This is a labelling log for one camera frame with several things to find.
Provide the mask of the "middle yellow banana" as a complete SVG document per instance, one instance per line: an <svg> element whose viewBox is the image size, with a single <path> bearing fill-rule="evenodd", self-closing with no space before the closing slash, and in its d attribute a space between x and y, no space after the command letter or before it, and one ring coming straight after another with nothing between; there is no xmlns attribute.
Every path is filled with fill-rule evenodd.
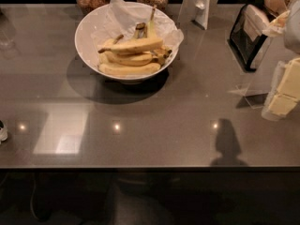
<svg viewBox="0 0 300 225"><path fill-rule="evenodd" d="M122 43L121 42L122 38L123 38L123 35L120 35L116 38L108 39L107 41L105 41L103 43L102 47L107 46L107 45L113 45L116 43ZM114 52L103 52L103 53L99 53L99 54L105 54L109 62L121 64L124 66L138 67L138 66L147 65L150 62L158 62L160 65L162 65L162 64L164 64L164 60L166 58L168 58L171 53L172 53L172 49L163 44L160 48L157 48L157 49L154 49L151 51L147 51L147 52L140 52L140 53L133 53L133 54L119 54L119 53L114 53Z"/></svg>

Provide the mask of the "bottom yellow banana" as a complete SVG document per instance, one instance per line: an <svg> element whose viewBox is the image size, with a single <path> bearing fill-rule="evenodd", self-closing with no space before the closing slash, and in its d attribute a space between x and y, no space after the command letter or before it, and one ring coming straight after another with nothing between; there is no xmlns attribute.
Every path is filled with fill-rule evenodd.
<svg viewBox="0 0 300 225"><path fill-rule="evenodd" d="M160 70L160 64L149 63L144 66L132 67L119 64L100 64L98 66L100 72L110 76L124 77L124 76L145 76L156 73Z"/></svg>

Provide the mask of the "top yellow banana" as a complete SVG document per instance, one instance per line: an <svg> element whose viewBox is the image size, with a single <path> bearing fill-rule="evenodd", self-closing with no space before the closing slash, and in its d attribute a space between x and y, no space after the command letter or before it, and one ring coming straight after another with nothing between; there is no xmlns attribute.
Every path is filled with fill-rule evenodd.
<svg viewBox="0 0 300 225"><path fill-rule="evenodd" d="M163 39L161 37L145 37L103 46L98 52L112 52L119 54L143 53L160 48L162 45Z"/></svg>

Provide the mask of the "upright yellow banana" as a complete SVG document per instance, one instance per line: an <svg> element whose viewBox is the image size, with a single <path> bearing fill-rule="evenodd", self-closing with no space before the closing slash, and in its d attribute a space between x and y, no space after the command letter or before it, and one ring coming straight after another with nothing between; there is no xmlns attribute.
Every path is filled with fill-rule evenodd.
<svg viewBox="0 0 300 225"><path fill-rule="evenodd" d="M135 32L133 37L134 38L156 38L156 28L155 28L155 22L154 22L154 15L156 12L156 6L152 7L150 19L148 23L138 23L135 27Z"/></svg>

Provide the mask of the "white ceramic bowl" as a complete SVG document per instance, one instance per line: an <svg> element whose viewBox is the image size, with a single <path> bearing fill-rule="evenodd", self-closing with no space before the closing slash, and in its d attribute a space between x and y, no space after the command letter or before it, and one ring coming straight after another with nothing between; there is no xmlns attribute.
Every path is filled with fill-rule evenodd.
<svg viewBox="0 0 300 225"><path fill-rule="evenodd" d="M98 70L99 65L99 53L98 48L95 47L93 39L91 38L91 34L95 31L93 24L90 23L90 19L92 16L88 13L79 23L77 30L75 32L75 47L77 50L78 55L84 61L84 63L93 69L95 72L99 73L100 75L107 77L112 80L116 80L122 83L141 83L142 81L148 80L157 74L160 71L166 69L174 60L175 56L177 55L179 49L177 51L173 51L171 55L167 58L165 64L161 67L159 71L153 73L151 75L145 76L124 76L124 77L115 77L110 76L105 73L102 73Z"/></svg>

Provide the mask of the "white paper liner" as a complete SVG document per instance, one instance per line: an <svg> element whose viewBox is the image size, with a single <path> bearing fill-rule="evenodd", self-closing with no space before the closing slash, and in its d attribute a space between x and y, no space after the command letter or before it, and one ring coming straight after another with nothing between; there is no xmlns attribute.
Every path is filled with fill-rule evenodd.
<svg viewBox="0 0 300 225"><path fill-rule="evenodd" d="M120 34L129 39L137 23L148 23L151 12L152 8L148 5L123 0L111 0L109 5L97 8L90 13L92 16L90 23L95 28L91 34L95 47L100 49L107 38L115 38ZM164 12L156 9L154 25L157 35L163 38L164 44L177 51L184 35L175 26L175 22Z"/></svg>

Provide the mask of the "clear acrylic stand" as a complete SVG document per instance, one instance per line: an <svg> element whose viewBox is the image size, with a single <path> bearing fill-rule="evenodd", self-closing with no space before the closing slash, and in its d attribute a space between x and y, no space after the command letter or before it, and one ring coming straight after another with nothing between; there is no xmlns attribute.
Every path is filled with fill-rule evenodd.
<svg viewBox="0 0 300 225"><path fill-rule="evenodd" d="M234 89L228 91L229 94L238 98L237 109L251 108L260 109L263 107L267 94L262 91L255 91L245 84L237 84Z"/></svg>

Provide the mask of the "white paper bag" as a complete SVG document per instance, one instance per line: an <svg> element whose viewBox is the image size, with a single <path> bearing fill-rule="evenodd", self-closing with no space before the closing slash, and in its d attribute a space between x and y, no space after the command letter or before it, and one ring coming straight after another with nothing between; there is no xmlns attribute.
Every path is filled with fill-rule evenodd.
<svg viewBox="0 0 300 225"><path fill-rule="evenodd" d="M183 0L177 22L180 25L194 22L202 30L206 30L210 12L217 9L217 3L218 0Z"/></svg>

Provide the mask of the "brown paper bag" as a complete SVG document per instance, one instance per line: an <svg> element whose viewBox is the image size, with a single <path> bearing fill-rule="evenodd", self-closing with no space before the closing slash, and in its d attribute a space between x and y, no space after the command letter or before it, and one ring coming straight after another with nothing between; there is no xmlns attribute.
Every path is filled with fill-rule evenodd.
<svg viewBox="0 0 300 225"><path fill-rule="evenodd" d="M274 17L262 33L268 37L282 36L286 21L297 0L264 0L264 7Z"/></svg>

